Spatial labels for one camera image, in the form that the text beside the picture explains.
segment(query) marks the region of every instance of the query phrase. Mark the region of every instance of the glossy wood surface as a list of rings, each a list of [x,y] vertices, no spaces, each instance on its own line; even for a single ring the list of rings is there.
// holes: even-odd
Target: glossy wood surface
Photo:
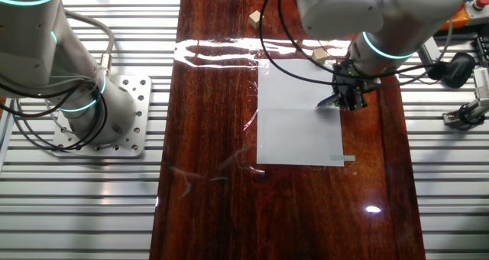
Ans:
[[[249,46],[258,32],[248,16],[262,3],[181,0],[150,258],[424,259],[399,89],[341,113],[344,154],[355,162],[256,164],[256,122],[244,125],[264,57]],[[287,46],[276,7],[272,0],[264,36]],[[307,38],[292,0],[283,10],[294,37]]]

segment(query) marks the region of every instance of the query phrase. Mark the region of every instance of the wooden block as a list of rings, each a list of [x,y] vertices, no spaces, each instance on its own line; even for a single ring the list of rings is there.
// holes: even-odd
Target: wooden block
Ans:
[[[327,57],[328,54],[322,48],[313,51],[313,59],[319,63],[325,63]]]
[[[258,29],[258,25],[260,24],[260,12],[254,11],[254,13],[250,14],[248,21],[253,28]]]

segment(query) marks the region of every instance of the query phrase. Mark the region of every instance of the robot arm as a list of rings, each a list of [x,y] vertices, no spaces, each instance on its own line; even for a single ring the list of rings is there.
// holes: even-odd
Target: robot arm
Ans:
[[[297,0],[305,32],[317,39],[356,33],[348,49],[350,63],[338,70],[355,76],[375,76],[399,68],[439,30],[463,0]],[[346,110],[366,106],[362,93],[368,82],[337,76],[335,100]]]
[[[58,93],[73,82],[57,84],[74,77],[80,79],[79,88],[60,108],[71,130],[81,139],[87,135],[87,126],[98,119],[93,107],[100,101],[81,86],[88,79],[96,83],[109,107],[93,144],[105,145],[122,137],[136,116],[134,99],[112,83],[84,48],[66,19],[61,0],[0,0],[0,83],[20,92],[0,89],[0,96]],[[63,97],[47,100],[57,104]]]

